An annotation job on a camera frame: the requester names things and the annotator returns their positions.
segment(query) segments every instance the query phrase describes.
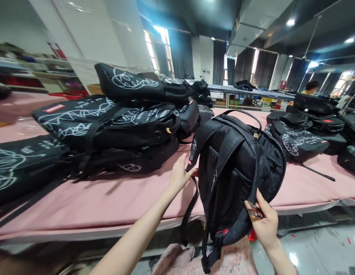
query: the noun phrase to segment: hand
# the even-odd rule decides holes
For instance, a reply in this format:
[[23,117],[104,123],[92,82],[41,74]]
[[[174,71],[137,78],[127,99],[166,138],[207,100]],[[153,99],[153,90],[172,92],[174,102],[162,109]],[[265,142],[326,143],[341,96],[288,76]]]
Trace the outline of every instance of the hand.
[[169,190],[175,195],[181,191],[181,189],[189,181],[191,175],[196,171],[196,169],[191,169],[189,172],[185,172],[185,159],[186,153],[179,157],[172,168]]
[[[277,238],[277,211],[270,207],[269,203],[267,203],[261,195],[259,189],[256,191],[256,198],[258,200],[256,206],[260,207],[261,211],[264,213],[264,218],[261,219],[249,214],[249,217],[253,223],[255,233],[266,251],[276,249],[279,245],[279,241]],[[245,206],[248,210],[251,209],[248,201],[245,201]]]

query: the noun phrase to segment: pink tablecloth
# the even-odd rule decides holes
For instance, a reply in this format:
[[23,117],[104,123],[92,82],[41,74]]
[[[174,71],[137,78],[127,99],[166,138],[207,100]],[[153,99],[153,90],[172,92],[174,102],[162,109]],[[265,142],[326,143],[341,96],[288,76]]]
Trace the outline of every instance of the pink tablecloth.
[[[225,109],[217,108],[214,111],[219,114]],[[263,126],[266,125],[267,113],[250,113],[257,117]],[[231,114],[247,124],[258,125],[256,121],[242,113]],[[3,141],[3,136],[12,139],[16,127],[13,125],[0,128],[0,142]],[[28,137],[44,133],[39,128],[32,130],[32,133],[26,134]],[[87,239],[87,233],[96,233],[98,238],[112,236],[110,232],[115,229],[126,230],[167,188],[172,165],[184,151],[188,152],[189,146],[181,147],[180,152],[171,157],[160,170],[150,175],[117,178],[116,174],[110,173],[77,184],[68,181],[3,226],[0,229],[0,240],[30,236],[32,241],[39,239],[48,241],[59,239],[61,235],[74,236],[73,239],[82,236],[81,239]],[[334,204],[340,199],[355,199],[355,177],[337,164],[336,157],[319,155],[306,162],[306,165],[334,177],[336,182],[298,165],[288,164],[282,187],[271,202],[275,209],[295,209],[298,213],[303,213],[306,212],[307,205],[314,207]],[[161,227],[168,223],[173,224],[173,221],[174,226],[180,223],[180,219],[177,218],[184,215],[194,190],[194,185],[190,182],[178,194],[167,209]],[[192,215],[194,217],[204,215],[200,200],[195,205]]]
[[18,117],[31,116],[31,113],[36,109],[63,101],[66,101],[65,97],[30,92],[12,92],[7,99],[0,100],[0,121],[11,123],[16,121]]

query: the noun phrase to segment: red logo patch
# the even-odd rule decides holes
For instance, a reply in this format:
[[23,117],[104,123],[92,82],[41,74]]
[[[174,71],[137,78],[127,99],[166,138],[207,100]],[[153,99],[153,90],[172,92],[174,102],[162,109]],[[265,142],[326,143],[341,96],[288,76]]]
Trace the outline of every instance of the red logo patch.
[[55,112],[57,110],[60,110],[61,108],[64,108],[65,106],[63,104],[58,104],[58,105],[55,105],[54,107],[51,107],[49,109],[46,109],[44,110],[44,112],[46,113],[52,113],[52,112]]

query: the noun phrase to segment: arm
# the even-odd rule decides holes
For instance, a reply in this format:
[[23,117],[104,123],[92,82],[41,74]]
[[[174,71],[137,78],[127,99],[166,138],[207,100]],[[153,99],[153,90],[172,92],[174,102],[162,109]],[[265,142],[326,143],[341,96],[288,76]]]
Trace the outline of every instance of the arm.
[[[260,218],[259,216],[252,214],[249,214],[249,216],[253,223],[255,233],[260,243],[263,245],[263,248],[272,263],[276,274],[297,275],[297,269],[287,257],[280,241],[277,238],[277,212],[269,205],[269,203],[265,201],[259,192],[259,189],[256,192],[256,198],[258,200],[256,206],[261,208],[264,213],[264,218]],[[247,201],[245,201],[245,206],[248,210],[252,209],[252,206]]]
[[170,186],[95,266],[90,275],[129,275],[147,248],[168,206],[196,171],[185,173],[186,154],[174,164]]

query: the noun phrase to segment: tiled floor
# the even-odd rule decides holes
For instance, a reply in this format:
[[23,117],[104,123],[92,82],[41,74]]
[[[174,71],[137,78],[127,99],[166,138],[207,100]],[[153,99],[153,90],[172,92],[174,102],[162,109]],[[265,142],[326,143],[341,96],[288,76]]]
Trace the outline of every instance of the tiled floor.
[[[281,239],[283,248],[301,275],[355,275],[355,222],[290,233]],[[260,275],[274,269],[259,241],[251,243]],[[142,260],[133,275],[150,275],[149,260]]]

